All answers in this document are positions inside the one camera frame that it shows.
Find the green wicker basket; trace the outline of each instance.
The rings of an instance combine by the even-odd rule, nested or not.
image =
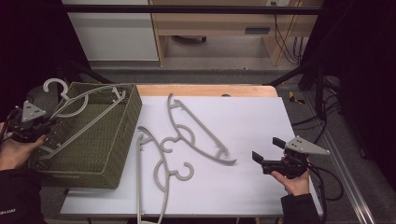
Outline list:
[[[107,85],[74,82],[70,85],[67,96],[77,97],[104,86]],[[131,89],[117,87],[118,92],[126,91],[125,98],[58,154],[40,160],[39,157],[48,155],[48,151],[40,148],[35,151],[29,165],[43,175],[44,186],[115,189],[119,185],[142,107],[137,87],[130,86]],[[81,113],[57,119],[43,146],[56,149],[117,99],[111,89],[89,94],[88,104]],[[62,114],[79,110],[83,103],[84,98],[77,100]]]

